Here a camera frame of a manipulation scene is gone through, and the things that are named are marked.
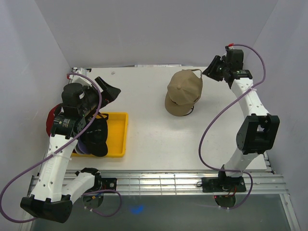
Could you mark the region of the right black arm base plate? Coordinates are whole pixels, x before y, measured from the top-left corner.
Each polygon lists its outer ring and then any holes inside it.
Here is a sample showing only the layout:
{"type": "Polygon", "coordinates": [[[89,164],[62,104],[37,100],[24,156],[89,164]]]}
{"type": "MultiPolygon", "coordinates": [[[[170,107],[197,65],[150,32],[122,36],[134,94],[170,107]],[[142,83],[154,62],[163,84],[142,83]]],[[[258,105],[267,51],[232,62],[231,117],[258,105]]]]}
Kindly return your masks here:
{"type": "Polygon", "coordinates": [[[232,178],[227,177],[224,180],[218,177],[203,177],[201,178],[202,191],[205,193],[219,193],[219,192],[246,192],[246,186],[243,177],[232,178]]]}

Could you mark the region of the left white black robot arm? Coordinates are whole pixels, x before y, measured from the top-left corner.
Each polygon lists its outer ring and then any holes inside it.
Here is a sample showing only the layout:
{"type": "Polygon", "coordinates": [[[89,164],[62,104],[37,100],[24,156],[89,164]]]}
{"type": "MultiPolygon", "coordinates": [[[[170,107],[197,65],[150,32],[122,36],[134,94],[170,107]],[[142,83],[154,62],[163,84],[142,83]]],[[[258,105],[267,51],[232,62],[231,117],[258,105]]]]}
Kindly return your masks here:
{"type": "Polygon", "coordinates": [[[97,192],[102,177],[95,168],[84,168],[66,187],[63,181],[71,154],[78,139],[89,133],[99,110],[113,102],[121,93],[100,77],[85,78],[64,86],[62,103],[55,111],[50,129],[50,144],[39,180],[29,196],[23,197],[20,207],[35,218],[64,223],[73,204],[83,193],[97,192]]]}

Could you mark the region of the black NY baseball cap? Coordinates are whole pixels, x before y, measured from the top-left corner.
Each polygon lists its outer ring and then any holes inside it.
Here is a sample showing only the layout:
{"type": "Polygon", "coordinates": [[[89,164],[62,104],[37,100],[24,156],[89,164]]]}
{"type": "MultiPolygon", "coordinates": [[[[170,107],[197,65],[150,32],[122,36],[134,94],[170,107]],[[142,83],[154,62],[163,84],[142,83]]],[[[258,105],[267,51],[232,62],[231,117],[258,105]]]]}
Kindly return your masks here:
{"type": "Polygon", "coordinates": [[[108,146],[106,144],[108,138],[108,114],[98,114],[93,123],[79,137],[90,153],[96,157],[104,157],[108,154],[108,146]]]}

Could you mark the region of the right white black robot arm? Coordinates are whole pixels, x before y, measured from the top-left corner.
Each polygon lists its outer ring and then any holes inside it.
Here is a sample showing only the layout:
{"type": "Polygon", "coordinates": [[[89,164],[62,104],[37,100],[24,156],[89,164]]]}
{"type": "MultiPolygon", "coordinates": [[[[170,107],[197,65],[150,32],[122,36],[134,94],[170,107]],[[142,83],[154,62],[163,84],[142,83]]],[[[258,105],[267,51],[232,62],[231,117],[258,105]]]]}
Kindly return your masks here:
{"type": "Polygon", "coordinates": [[[232,44],[226,46],[226,54],[215,56],[203,75],[225,81],[240,104],[244,121],[236,134],[236,150],[230,160],[218,170],[216,178],[204,181],[209,187],[229,191],[243,187],[243,174],[250,163],[273,147],[280,119],[271,115],[262,104],[253,82],[252,74],[244,69],[244,52],[232,44]]]}

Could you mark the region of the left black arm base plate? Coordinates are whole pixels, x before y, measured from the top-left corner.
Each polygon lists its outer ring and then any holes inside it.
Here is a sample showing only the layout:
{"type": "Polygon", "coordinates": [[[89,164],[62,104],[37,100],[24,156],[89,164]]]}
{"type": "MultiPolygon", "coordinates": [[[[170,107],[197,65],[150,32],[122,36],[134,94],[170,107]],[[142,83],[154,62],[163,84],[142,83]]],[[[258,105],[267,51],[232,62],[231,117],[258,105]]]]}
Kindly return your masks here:
{"type": "Polygon", "coordinates": [[[99,180],[100,188],[99,190],[113,190],[116,191],[117,178],[102,178],[99,180]]]}

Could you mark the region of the beige baseball cap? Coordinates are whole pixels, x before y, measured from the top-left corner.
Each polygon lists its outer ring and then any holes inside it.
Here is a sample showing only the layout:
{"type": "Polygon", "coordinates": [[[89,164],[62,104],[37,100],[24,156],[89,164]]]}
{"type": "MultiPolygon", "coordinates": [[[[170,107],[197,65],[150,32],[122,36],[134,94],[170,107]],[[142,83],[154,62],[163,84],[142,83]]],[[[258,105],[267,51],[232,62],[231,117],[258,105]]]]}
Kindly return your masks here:
{"type": "Polygon", "coordinates": [[[182,69],[176,72],[167,86],[165,109],[173,116],[185,116],[199,101],[203,90],[203,79],[196,71],[200,69],[182,69]]]}

